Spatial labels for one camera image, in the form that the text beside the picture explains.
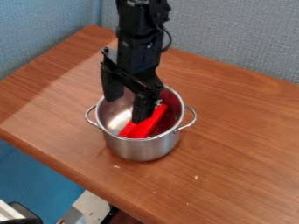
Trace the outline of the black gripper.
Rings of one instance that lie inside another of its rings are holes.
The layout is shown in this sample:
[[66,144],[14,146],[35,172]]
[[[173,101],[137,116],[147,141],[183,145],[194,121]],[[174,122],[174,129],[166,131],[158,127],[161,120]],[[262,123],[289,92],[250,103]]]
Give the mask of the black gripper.
[[102,49],[103,94],[114,102],[123,96],[125,88],[137,93],[133,122],[141,123],[153,116],[165,88],[157,68],[173,44],[165,46],[165,34],[171,37],[165,29],[171,5],[167,0],[117,0],[117,11],[118,49]]

